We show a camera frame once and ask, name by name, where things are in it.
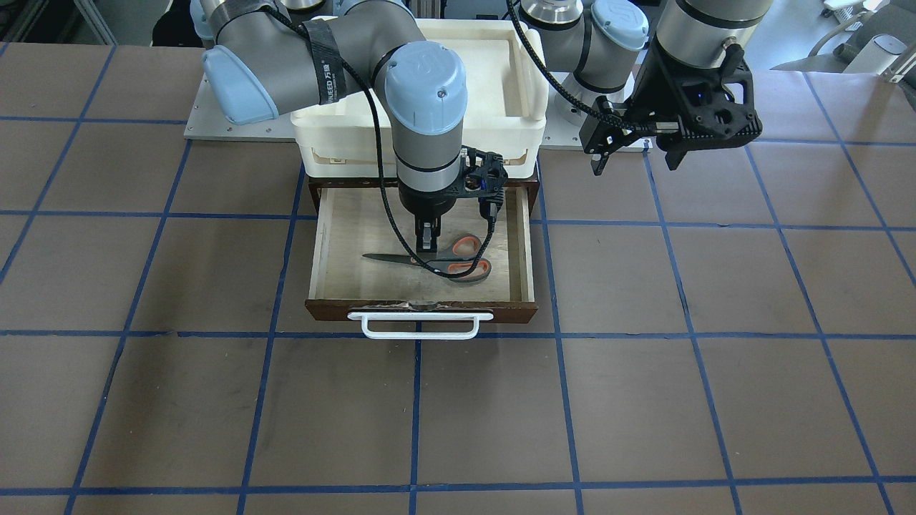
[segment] blue joint cap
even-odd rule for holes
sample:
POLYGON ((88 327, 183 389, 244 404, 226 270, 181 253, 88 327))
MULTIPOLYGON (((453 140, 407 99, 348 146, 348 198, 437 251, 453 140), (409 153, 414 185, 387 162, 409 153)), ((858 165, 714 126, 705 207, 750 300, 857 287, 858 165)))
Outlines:
POLYGON ((231 50, 216 45, 205 51, 201 59, 203 72, 227 120, 243 126, 277 119, 277 105, 264 84, 231 50))
POLYGON ((438 136, 454 129, 467 111, 467 72, 454 51, 433 41, 413 41, 387 63, 388 111, 406 128, 438 136))
MULTIPOLYGON (((332 6, 333 15, 334 16, 343 16, 347 13, 347 11, 356 7, 357 4, 362 4, 363 2, 371 2, 373 0, 333 0, 333 1, 334 1, 333 6, 332 6)), ((399 5, 403 7, 405 11, 410 13, 410 9, 407 9, 407 6, 404 5, 404 3, 401 2, 401 0, 382 0, 382 1, 389 2, 395 5, 399 5)))
POLYGON ((213 30, 207 23, 207 14, 203 12, 201 0, 191 0, 191 19, 194 21, 194 32, 197 33, 197 37, 213 41, 213 30))
POLYGON ((627 50, 642 50, 649 40, 646 14, 628 0, 594 0, 592 19, 606 36, 627 50))

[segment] white storage box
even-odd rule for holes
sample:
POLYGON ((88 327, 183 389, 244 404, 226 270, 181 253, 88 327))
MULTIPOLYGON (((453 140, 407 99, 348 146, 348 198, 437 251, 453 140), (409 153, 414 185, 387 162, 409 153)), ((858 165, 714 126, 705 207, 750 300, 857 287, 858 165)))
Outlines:
MULTIPOLYGON (((469 99, 463 144, 501 154, 509 178, 530 177, 544 133, 548 84, 521 46, 512 23, 418 19, 417 25, 427 39, 454 50, 464 61, 469 99)), ((538 33, 527 29, 525 36, 542 56, 538 33)), ((381 106, 378 112, 385 174, 394 177, 391 126, 381 106)), ((310 176, 378 176, 372 115, 363 94, 300 109, 291 120, 310 176)))

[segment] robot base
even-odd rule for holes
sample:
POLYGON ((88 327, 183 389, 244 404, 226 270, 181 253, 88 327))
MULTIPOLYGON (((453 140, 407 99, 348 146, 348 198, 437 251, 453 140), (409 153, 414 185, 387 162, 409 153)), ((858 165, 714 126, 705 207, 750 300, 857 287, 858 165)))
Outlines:
MULTIPOLYGON (((557 80, 563 82, 563 86, 569 86, 570 83, 575 83, 575 81, 567 81, 568 73, 554 73, 554 77, 557 80)), ((624 89, 618 93, 613 93, 608 95, 608 97, 614 102, 622 102, 627 99, 627 97, 633 92, 633 76, 627 79, 627 85, 624 86, 624 89)), ((572 92, 576 96, 582 96, 580 93, 585 92, 572 92)), ((583 100, 586 104, 591 105, 594 101, 594 98, 589 98, 583 100)), ((569 117, 576 117, 576 115, 565 113, 566 109, 569 109, 571 106, 566 100, 559 96, 555 91, 551 91, 550 100, 547 104, 547 126, 544 128, 544 138, 541 140, 540 147, 548 150, 578 150, 582 151, 582 143, 579 142, 579 128, 580 124, 574 125, 567 120, 569 117)), ((635 143, 629 147, 623 147, 618 152, 642 152, 645 148, 652 148, 653 143, 650 138, 643 137, 637 140, 635 143)))
POLYGON ((201 86, 194 97, 184 136, 205 141, 296 141, 289 114, 247 126, 230 123, 206 78, 201 79, 201 86))

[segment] drawer handle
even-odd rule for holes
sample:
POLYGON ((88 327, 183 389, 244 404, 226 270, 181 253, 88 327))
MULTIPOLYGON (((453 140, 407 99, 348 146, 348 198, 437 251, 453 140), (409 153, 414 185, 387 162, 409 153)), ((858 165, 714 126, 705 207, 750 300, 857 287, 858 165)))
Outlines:
POLYGON ((360 321, 363 334, 373 340, 470 340, 477 336, 477 332, 480 331, 480 321, 493 320, 491 312, 350 312, 346 316, 350 320, 360 321), (470 321, 474 323, 474 327, 465 333, 386 332, 369 329, 369 321, 470 321))

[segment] wooden drawer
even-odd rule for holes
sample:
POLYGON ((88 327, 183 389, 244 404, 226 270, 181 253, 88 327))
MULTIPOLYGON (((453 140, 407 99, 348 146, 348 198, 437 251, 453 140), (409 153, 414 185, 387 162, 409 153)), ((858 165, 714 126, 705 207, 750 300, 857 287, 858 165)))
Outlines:
MULTIPOLYGON (((398 227, 413 242, 413 217, 400 205, 398 190, 388 188, 398 227)), ((457 237, 486 236, 477 200, 460 199, 442 218, 440 245, 457 237)), ((485 312, 494 322, 527 323, 538 310, 534 302, 529 231, 529 195, 507 187, 496 232, 486 250, 493 270, 483 281, 459 284, 420 268, 375 261, 363 254, 404 254, 391 230, 378 188, 324 188, 305 306, 316 320, 348 320, 351 312, 401 312, 407 320, 426 313, 485 312)))

